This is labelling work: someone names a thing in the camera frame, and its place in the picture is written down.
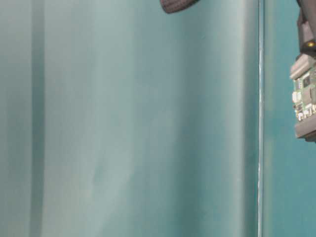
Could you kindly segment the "dark ribbed gripper finger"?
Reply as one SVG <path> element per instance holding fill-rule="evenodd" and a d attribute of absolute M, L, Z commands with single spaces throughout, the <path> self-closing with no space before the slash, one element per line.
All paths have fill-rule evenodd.
<path fill-rule="evenodd" d="M 198 2 L 198 0 L 160 0 L 163 11 L 167 14 L 185 10 Z"/>

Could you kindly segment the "grey gripper finger with screw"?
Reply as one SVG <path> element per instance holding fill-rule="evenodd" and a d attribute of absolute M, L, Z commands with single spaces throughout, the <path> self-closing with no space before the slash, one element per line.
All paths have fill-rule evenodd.
<path fill-rule="evenodd" d="M 316 55 L 316 1 L 297 0 L 300 7 L 297 20 L 299 49 L 301 54 Z"/>

